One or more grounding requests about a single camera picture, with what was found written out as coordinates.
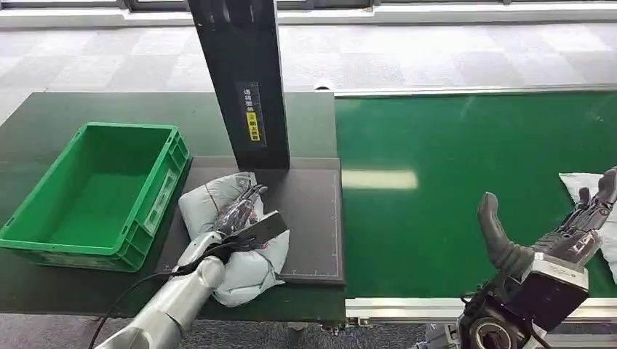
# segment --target black stand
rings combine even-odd
[[[274,1],[188,3],[238,167],[289,169]]]

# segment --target silver robotic arm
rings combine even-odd
[[[186,248],[174,270],[197,261],[209,246],[220,244],[218,232],[199,236]],[[208,297],[223,282],[225,265],[205,257],[188,275],[174,276],[152,297],[131,323],[97,349],[176,348]]]

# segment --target black cable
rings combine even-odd
[[[170,271],[170,272],[166,272],[166,273],[151,274],[151,275],[146,276],[145,278],[142,278],[141,280],[135,282],[133,285],[131,285],[131,287],[129,287],[122,294],[120,294],[120,297],[118,297],[116,299],[116,301],[111,304],[111,307],[109,307],[109,310],[107,310],[107,313],[104,315],[104,317],[101,318],[100,323],[98,324],[98,327],[97,327],[95,333],[92,336],[92,340],[90,340],[90,345],[88,345],[88,349],[93,349],[95,347],[96,339],[97,339],[97,337],[98,337],[98,335],[100,333],[100,330],[103,329],[103,325],[105,324],[105,321],[107,321],[107,319],[111,316],[111,313],[114,311],[114,308],[135,287],[137,287],[137,286],[141,285],[143,282],[146,282],[146,281],[151,280],[153,278],[165,277],[165,276],[167,276],[167,277],[170,277],[170,276],[184,276],[184,275],[188,275],[190,273],[193,273],[197,269],[197,267],[199,266],[199,263],[203,262],[204,259],[206,259],[206,257],[211,256],[215,252],[219,252],[222,249],[225,249],[225,248],[228,248],[230,246],[237,245],[237,244],[238,244],[237,242],[232,241],[232,242],[228,242],[228,243],[225,243],[225,244],[221,244],[221,245],[215,246],[215,247],[213,247],[211,249],[208,249],[206,252],[204,252],[204,254],[202,254],[201,256],[197,257],[197,259],[194,260],[193,262],[190,262],[187,265],[183,265],[182,267],[179,267],[176,271]]]
[[[531,333],[531,337],[540,343],[544,347],[544,349],[551,349],[551,346],[544,340],[544,338],[540,337],[538,332],[533,328],[533,323],[531,322],[531,318],[527,318],[525,323],[527,324],[528,331]]]

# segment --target green bin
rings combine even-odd
[[[42,265],[141,268],[188,162],[178,128],[82,126],[0,230]]]

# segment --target green conveyor belt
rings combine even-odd
[[[494,274],[476,221],[482,193],[499,197],[511,239],[533,243],[572,207],[559,172],[617,165],[616,97],[338,99],[346,296],[457,297],[474,290]],[[588,269],[593,297],[617,296],[601,256]]]

